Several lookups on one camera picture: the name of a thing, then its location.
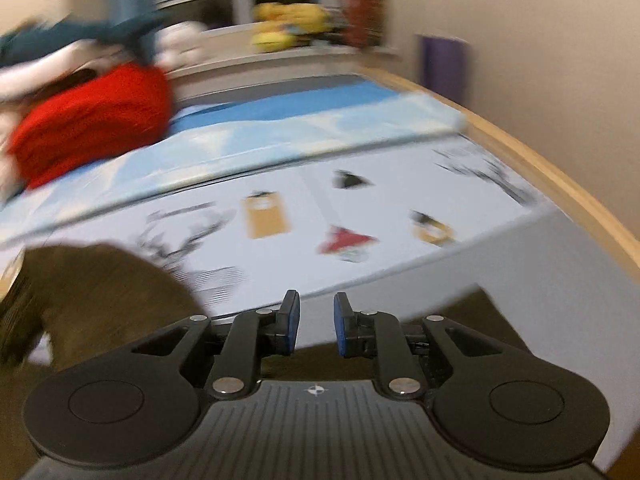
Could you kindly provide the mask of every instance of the teal cloth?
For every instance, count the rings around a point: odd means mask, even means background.
[[[0,37],[0,68],[35,61],[79,40],[121,44],[141,62],[152,62],[143,38],[161,27],[162,12],[141,14],[117,25],[110,22],[80,22],[70,18],[52,27],[34,27]]]

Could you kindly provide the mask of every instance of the ribbed black surface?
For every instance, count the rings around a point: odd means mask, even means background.
[[[44,459],[27,480],[595,480],[590,466],[525,474],[452,448],[420,406],[379,396],[369,381],[265,381],[219,402],[177,449],[120,471],[79,471]]]

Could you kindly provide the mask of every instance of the compass logo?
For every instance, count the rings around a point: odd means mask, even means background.
[[[317,397],[318,395],[322,395],[325,392],[327,392],[328,390],[326,388],[323,388],[322,386],[320,386],[320,384],[314,384],[311,388],[308,388],[305,390],[308,394],[313,395],[314,397]]]

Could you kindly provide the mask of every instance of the pile of clothes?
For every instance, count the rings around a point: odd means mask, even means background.
[[[156,66],[159,58],[145,51],[163,20],[153,12],[118,25],[27,23],[0,38],[0,207],[24,189],[164,137],[173,111],[165,73],[175,67]]]

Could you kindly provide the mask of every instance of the brown carpet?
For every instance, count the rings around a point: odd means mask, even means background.
[[[164,271],[107,245],[30,250],[20,279],[20,294],[14,287],[0,303],[0,480],[20,478],[36,461],[21,411],[39,381],[200,312],[188,291]],[[482,290],[439,313],[526,349]],[[420,319],[409,322],[420,324]],[[16,365],[41,330],[51,335],[52,366]],[[280,380],[361,380],[372,377],[372,362],[342,359],[335,344],[326,344],[289,358],[264,359],[262,373]]]
[[[607,471],[610,480],[638,480],[640,478],[640,428],[636,430],[613,466]]]

